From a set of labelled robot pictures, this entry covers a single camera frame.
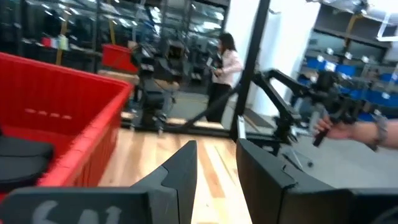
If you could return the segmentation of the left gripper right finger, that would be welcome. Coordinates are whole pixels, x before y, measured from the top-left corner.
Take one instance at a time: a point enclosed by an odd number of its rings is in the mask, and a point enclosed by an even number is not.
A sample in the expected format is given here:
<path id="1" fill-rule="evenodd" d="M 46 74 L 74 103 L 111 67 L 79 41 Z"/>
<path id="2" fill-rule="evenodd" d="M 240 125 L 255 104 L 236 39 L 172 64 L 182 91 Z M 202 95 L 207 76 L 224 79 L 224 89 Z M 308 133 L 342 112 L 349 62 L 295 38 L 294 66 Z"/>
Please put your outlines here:
<path id="1" fill-rule="evenodd" d="M 336 189 L 247 139 L 236 162 L 253 224 L 398 224 L 398 189 Z"/>

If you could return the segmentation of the person's forearm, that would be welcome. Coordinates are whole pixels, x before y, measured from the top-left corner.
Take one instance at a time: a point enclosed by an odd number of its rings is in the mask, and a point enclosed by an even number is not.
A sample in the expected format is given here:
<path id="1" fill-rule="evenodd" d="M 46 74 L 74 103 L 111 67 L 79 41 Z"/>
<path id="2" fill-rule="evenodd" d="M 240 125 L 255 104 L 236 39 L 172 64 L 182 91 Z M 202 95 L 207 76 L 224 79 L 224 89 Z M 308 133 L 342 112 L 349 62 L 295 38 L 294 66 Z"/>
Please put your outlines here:
<path id="1" fill-rule="evenodd" d="M 398 119 L 357 122 L 351 139 L 364 143 L 373 151 L 379 146 L 398 150 Z"/>

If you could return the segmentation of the person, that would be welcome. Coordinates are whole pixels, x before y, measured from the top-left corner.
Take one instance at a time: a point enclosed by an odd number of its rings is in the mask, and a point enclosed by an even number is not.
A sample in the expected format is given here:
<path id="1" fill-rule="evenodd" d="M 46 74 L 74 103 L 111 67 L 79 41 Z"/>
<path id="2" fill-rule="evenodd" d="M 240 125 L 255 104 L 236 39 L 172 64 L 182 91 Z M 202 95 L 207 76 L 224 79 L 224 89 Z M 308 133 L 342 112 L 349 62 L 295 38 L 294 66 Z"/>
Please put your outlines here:
<path id="1" fill-rule="evenodd" d="M 233 36 L 230 33 L 222 33 L 220 35 L 218 48 L 221 56 L 221 65 L 218 65 L 212 74 L 208 108 L 233 88 L 234 76 L 243 70 L 243 63 L 236 50 Z"/>

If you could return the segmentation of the blue storage bin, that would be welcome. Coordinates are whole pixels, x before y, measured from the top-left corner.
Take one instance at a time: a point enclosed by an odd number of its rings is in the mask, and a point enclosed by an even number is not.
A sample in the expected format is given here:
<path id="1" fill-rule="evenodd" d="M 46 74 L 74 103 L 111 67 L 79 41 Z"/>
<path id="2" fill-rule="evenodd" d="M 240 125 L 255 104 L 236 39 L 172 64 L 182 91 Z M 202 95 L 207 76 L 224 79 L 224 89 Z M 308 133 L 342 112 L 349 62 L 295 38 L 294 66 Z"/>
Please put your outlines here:
<path id="1" fill-rule="evenodd" d="M 314 69 L 314 70 L 324 70 L 325 69 L 325 64 L 326 60 L 318 60 L 315 57 L 307 57 L 306 58 L 306 66 L 308 68 Z"/>
<path id="2" fill-rule="evenodd" d="M 339 64 L 336 66 L 335 72 L 340 72 L 347 76 L 353 77 L 353 76 L 355 76 L 355 73 L 356 73 L 356 66 Z"/>
<path id="3" fill-rule="evenodd" d="M 398 93 L 390 93 L 388 96 L 384 92 L 369 90 L 364 94 L 366 100 L 388 107 L 398 107 Z"/>

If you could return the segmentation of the black aluminium rig frame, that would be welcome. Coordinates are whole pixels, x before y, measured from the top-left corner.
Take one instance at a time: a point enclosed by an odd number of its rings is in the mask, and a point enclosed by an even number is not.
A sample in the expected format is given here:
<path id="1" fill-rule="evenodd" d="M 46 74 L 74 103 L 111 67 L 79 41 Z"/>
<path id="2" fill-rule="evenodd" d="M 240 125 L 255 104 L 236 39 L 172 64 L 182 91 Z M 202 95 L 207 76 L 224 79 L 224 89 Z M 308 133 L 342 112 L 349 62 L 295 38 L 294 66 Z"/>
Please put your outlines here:
<path id="1" fill-rule="evenodd" d="M 234 142 L 236 142 L 238 138 L 238 132 L 240 130 L 243 131 L 243 128 L 238 128 L 238 116 L 243 115 L 244 108 L 246 105 L 246 100 L 249 92 L 249 86 L 254 78 L 254 69 L 256 65 L 257 56 L 259 53 L 259 47 L 262 39 L 262 30 L 266 24 L 267 19 L 267 10 L 269 9 L 271 0 L 259 0 L 259 4 L 257 7 L 256 18 L 254 20 L 254 25 L 252 28 L 251 41 L 249 44 L 248 54 L 246 57 L 246 63 L 244 66 L 243 74 L 237 84 L 231 91 L 224 94 L 216 103 L 200 114 L 196 115 L 194 118 L 189 119 L 185 123 L 176 126 L 166 126 L 164 125 L 164 131 L 166 133 L 174 133 L 174 134 L 192 134 L 192 135 L 202 135 L 202 136 L 213 136 L 217 138 L 230 138 Z M 202 117 L 207 115 L 210 112 L 215 111 L 216 107 L 224 100 L 228 100 L 230 96 L 234 94 L 238 94 L 238 100 L 236 102 L 236 107 L 234 110 L 233 120 L 231 124 L 231 129 L 220 129 L 220 128 L 209 128 L 209 127 L 201 127 L 195 126 L 195 123 L 199 121 Z M 134 125 L 132 119 L 127 122 L 127 118 L 122 121 L 122 128 L 130 129 L 135 128 L 136 131 L 157 131 L 155 127 L 143 127 L 138 124 Z M 271 136 L 269 134 L 259 134 L 259 133 L 249 133 L 246 135 L 246 138 L 252 141 L 259 147 L 268 146 L 273 148 L 280 148 L 280 145 L 283 143 L 282 140 L 277 137 Z"/>

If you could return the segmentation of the red plastic bin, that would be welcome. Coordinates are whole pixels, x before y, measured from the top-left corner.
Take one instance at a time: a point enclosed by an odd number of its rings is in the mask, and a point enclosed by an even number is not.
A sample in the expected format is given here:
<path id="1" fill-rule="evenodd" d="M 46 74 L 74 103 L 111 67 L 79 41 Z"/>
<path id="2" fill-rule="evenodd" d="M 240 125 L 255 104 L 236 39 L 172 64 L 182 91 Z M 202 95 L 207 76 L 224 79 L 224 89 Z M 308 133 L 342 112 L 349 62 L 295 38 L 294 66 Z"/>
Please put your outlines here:
<path id="1" fill-rule="evenodd" d="M 131 63 L 132 50 L 114 44 L 103 44 L 102 65 L 129 73 L 137 73 L 138 69 Z"/>
<path id="2" fill-rule="evenodd" d="M 96 187 L 131 89 L 124 81 L 0 53 L 0 131 L 54 146 L 37 185 Z"/>

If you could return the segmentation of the grey shelving unit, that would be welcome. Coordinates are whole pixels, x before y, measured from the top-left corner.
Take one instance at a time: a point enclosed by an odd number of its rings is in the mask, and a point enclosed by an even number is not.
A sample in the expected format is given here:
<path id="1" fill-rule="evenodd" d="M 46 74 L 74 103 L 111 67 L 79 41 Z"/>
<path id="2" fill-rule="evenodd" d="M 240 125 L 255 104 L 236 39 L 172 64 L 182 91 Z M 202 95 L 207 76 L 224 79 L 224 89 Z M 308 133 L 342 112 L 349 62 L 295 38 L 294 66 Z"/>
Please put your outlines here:
<path id="1" fill-rule="evenodd" d="M 300 83 L 322 93 L 332 93 L 327 110 L 339 108 L 353 118 L 374 119 L 380 111 L 389 119 L 398 119 L 398 107 L 388 107 L 366 100 L 366 91 L 381 91 L 388 96 L 398 93 L 398 26 L 367 18 L 370 0 L 322 1 L 310 33 L 305 59 L 299 72 Z M 306 66 L 306 58 L 325 59 L 324 70 Z M 335 72 L 337 65 L 356 66 L 355 76 Z"/>

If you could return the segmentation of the person's hand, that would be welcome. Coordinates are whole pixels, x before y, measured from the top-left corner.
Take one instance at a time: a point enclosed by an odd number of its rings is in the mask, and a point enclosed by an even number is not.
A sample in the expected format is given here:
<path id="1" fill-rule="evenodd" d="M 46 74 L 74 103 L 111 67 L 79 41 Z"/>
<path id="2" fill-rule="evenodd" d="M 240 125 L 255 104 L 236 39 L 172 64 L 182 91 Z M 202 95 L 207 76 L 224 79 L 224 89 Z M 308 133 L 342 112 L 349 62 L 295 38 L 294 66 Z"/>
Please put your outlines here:
<path id="1" fill-rule="evenodd" d="M 326 136 L 331 139 L 349 139 L 353 135 L 354 124 L 333 123 L 331 118 L 325 115 L 318 120 L 314 128 L 316 134 L 326 132 Z"/>

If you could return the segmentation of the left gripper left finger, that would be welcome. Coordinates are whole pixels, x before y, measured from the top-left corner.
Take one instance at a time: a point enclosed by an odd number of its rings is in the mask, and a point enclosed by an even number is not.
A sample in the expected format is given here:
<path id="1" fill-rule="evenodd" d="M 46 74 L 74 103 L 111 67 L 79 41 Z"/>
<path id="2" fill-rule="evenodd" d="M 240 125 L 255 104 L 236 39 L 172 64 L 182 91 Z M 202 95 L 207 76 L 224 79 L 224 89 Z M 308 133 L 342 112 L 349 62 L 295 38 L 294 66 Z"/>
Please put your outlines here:
<path id="1" fill-rule="evenodd" d="M 0 204 L 0 224 L 191 224 L 197 143 L 130 187 L 27 187 Z"/>

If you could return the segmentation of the black rubber slide sandal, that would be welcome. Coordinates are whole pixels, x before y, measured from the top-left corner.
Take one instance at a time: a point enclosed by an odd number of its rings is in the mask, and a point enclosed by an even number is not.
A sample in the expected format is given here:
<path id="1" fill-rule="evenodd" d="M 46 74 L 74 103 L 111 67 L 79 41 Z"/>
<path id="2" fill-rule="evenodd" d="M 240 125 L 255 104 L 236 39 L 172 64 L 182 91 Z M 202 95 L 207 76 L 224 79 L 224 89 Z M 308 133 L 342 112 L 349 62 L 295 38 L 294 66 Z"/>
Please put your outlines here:
<path id="1" fill-rule="evenodd" d="M 49 167 L 44 157 L 0 157 L 0 192 L 35 185 Z"/>
<path id="2" fill-rule="evenodd" d="M 46 142 L 0 136 L 0 156 L 52 159 L 54 146 Z"/>

